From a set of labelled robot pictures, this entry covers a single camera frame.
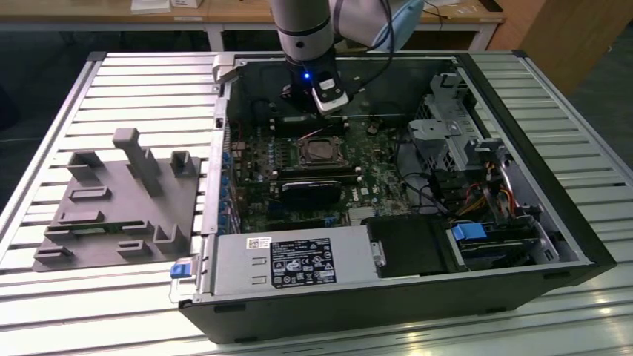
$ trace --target motherboard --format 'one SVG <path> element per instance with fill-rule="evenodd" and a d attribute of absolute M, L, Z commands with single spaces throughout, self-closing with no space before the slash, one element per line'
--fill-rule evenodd
<path fill-rule="evenodd" d="M 360 225 L 407 214 L 412 203 L 393 164 L 396 129 L 341 118 L 301 135 L 257 127 L 233 145 L 241 231 Z"/>

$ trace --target blue latch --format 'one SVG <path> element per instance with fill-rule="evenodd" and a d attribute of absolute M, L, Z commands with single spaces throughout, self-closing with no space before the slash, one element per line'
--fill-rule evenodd
<path fill-rule="evenodd" d="M 178 263 L 171 267 L 170 270 L 171 279 L 176 280 L 179 278 L 191 277 L 191 263 Z"/>
<path fill-rule="evenodd" d="M 484 225 L 479 222 L 457 224 L 451 230 L 457 241 L 485 239 L 488 237 Z"/>

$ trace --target table leg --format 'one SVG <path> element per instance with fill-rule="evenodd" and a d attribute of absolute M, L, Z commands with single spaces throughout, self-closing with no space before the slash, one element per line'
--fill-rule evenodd
<path fill-rule="evenodd" d="M 221 24 L 205 25 L 207 36 L 209 37 L 209 46 L 213 52 L 224 51 L 224 42 L 221 40 L 221 33 L 224 31 Z"/>
<path fill-rule="evenodd" d="M 480 30 L 473 37 L 473 41 L 471 42 L 471 47 L 468 48 L 468 50 L 485 50 L 488 48 L 491 39 L 493 39 L 493 34 L 495 30 L 497 29 L 497 25 L 497 23 L 480 25 Z"/>

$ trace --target white sticker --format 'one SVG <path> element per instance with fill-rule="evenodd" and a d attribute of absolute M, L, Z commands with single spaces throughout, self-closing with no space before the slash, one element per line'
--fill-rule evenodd
<path fill-rule="evenodd" d="M 249 237 L 247 239 L 247 249 L 271 248 L 272 237 Z"/>
<path fill-rule="evenodd" d="M 175 21 L 201 21 L 199 16 L 176 16 Z"/>

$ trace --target wooden table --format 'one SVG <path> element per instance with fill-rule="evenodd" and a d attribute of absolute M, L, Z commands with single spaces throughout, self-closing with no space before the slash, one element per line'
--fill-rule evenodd
<path fill-rule="evenodd" d="M 132 0 L 0 0 L 0 31 L 207 31 L 211 1 L 197 9 L 134 15 Z"/>
<path fill-rule="evenodd" d="M 224 50 L 227 30 L 276 30 L 268 0 L 204 0 L 197 9 L 174 7 L 171 13 L 134 15 L 131 0 L 0 0 L 4 31 L 162 31 L 200 30 L 211 48 Z M 479 0 L 440 7 L 447 16 L 424 13 L 419 31 L 475 32 L 471 50 L 484 50 L 503 13 L 491 13 Z"/>
<path fill-rule="evenodd" d="M 207 0 L 211 3 L 207 21 L 213 23 L 209 43 L 213 50 L 224 50 L 221 33 L 231 30 L 276 30 L 268 0 Z M 457 5 L 439 7 L 440 17 L 431 7 L 423 13 L 416 31 L 475 32 L 469 50 L 485 50 L 504 13 L 489 12 L 479 0 L 463 0 Z"/>

